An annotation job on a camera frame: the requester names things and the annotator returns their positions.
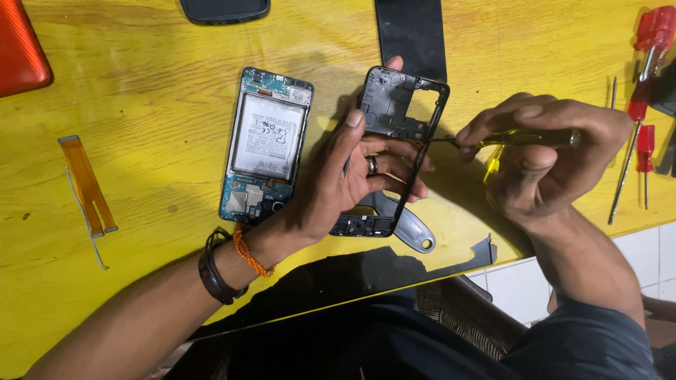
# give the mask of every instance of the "gray plastic tool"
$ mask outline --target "gray plastic tool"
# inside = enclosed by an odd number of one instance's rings
[[[388,216],[394,215],[397,203],[398,200],[387,197],[382,191],[374,191],[359,201],[358,205],[373,207],[378,215]],[[394,229],[394,235],[409,247],[422,254],[432,252],[435,245],[437,245],[432,231],[407,208],[404,208],[402,211],[397,227]],[[425,240],[430,241],[430,245],[427,248],[423,247]]]

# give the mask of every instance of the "orange beaded bracelet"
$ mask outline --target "orange beaded bracelet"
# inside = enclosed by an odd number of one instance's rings
[[[274,266],[270,269],[265,269],[263,266],[256,261],[256,259],[251,255],[251,252],[249,251],[249,247],[247,244],[242,240],[242,232],[244,229],[244,224],[242,223],[237,223],[235,224],[235,231],[233,232],[233,241],[235,242],[235,249],[237,250],[237,254],[244,259],[244,261],[249,264],[250,267],[252,267],[256,273],[263,277],[270,277],[274,273]]]

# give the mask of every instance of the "yellow table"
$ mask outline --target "yellow table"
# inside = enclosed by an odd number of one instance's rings
[[[659,5],[444,1],[452,96],[441,128],[457,131],[517,91],[608,105],[615,75],[618,107],[625,108],[637,16]],[[216,208],[244,66],[315,85],[307,162],[319,136],[335,125],[339,96],[360,86],[380,60],[371,1],[278,1],[263,20],[224,27],[191,24],[174,0],[25,6],[55,81],[0,99],[0,377],[10,378],[124,286],[196,250],[216,225],[232,228]],[[649,110],[646,122],[657,125],[659,162],[673,120]],[[95,261],[56,142],[74,134],[120,227],[97,240],[108,271]],[[485,204],[482,163],[460,167],[454,149],[440,145],[430,154],[437,162],[425,176],[431,195],[410,209],[434,232],[432,253],[413,252],[395,237],[327,237],[282,263],[279,276],[255,281],[248,296],[301,264],[382,245],[434,270],[467,261],[469,247],[490,232],[499,262],[523,257],[523,236]],[[612,236],[676,219],[674,180],[652,175],[652,207],[645,211],[632,171],[615,224],[606,225],[624,154],[576,206]]]

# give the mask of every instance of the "forearm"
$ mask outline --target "forearm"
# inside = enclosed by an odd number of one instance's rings
[[[261,227],[246,234],[245,241],[264,267],[302,248],[281,224]],[[214,257],[221,276],[235,289],[258,277],[231,242]],[[34,364],[25,380],[137,380],[148,375],[222,306],[202,284],[198,260],[190,257],[123,289]]]
[[[557,293],[625,313],[644,327],[641,289],[615,244],[572,206],[522,225]]]

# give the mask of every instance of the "red screwdriver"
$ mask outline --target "red screwdriver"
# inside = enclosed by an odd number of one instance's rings
[[[644,174],[644,192],[646,194],[646,210],[648,209],[648,173],[652,172],[652,151],[655,150],[655,126],[644,125],[638,134],[636,154],[638,155],[638,170]]]
[[[617,212],[617,204],[620,202],[620,194],[625,185],[627,172],[629,171],[629,163],[633,155],[633,149],[636,146],[639,132],[641,131],[641,124],[646,118],[646,110],[650,101],[650,79],[655,75],[655,72],[660,67],[665,54],[671,47],[674,38],[674,31],[676,30],[676,7],[667,5],[664,7],[655,8],[641,16],[638,24],[638,31],[636,32],[636,44],[634,49],[636,51],[643,51],[645,53],[645,63],[643,70],[639,73],[636,88],[631,94],[629,101],[629,109],[627,113],[631,119],[638,122],[636,125],[636,132],[631,140],[629,146],[629,153],[622,169],[620,176],[620,183],[615,191],[615,198],[612,201],[612,208],[610,209],[610,217],[608,224],[612,224]]]

